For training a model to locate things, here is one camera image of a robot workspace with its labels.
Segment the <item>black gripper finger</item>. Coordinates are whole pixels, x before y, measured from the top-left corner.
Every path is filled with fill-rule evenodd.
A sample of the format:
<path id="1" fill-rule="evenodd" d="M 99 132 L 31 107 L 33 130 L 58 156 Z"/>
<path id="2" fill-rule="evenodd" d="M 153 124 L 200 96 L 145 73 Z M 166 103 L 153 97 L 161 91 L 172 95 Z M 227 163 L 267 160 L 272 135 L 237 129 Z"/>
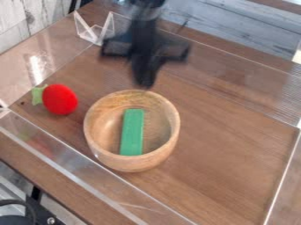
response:
<path id="1" fill-rule="evenodd" d="M 132 58 L 132 71 L 134 75 L 134 80 L 138 85 L 145 85 L 145 73 L 146 73 L 146 61 L 140 57 L 134 56 Z"/>
<path id="2" fill-rule="evenodd" d="M 152 88 L 153 85 L 156 84 L 157 75 L 165 63 L 166 63 L 166 60 L 161 57 L 156 57 L 152 59 L 148 65 L 148 73 L 145 77 L 145 86 L 148 88 Z"/>

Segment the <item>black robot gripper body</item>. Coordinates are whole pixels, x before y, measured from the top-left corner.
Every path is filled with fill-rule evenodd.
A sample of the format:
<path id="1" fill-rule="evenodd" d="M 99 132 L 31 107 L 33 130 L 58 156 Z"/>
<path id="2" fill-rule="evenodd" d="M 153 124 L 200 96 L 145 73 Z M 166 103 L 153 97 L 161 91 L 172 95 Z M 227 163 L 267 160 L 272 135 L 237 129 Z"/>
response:
<path id="1" fill-rule="evenodd" d="M 150 8 L 140 8 L 126 31 L 102 41 L 102 56 L 125 57 L 132 61 L 138 57 L 146 63 L 185 62 L 189 53 L 189 42 L 158 29 L 158 16 L 152 15 Z"/>

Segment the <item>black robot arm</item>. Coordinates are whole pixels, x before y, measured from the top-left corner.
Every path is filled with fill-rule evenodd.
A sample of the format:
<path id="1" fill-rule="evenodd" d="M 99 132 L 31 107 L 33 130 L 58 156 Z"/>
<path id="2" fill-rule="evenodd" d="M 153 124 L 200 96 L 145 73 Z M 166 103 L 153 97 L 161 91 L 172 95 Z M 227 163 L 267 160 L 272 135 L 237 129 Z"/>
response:
<path id="1" fill-rule="evenodd" d="M 161 67 L 168 62 L 184 63 L 190 43 L 158 28 L 166 0 L 130 0 L 132 22 L 128 30 L 103 40 L 101 55 L 122 57 L 132 63 L 133 82 L 144 89 L 156 84 Z"/>

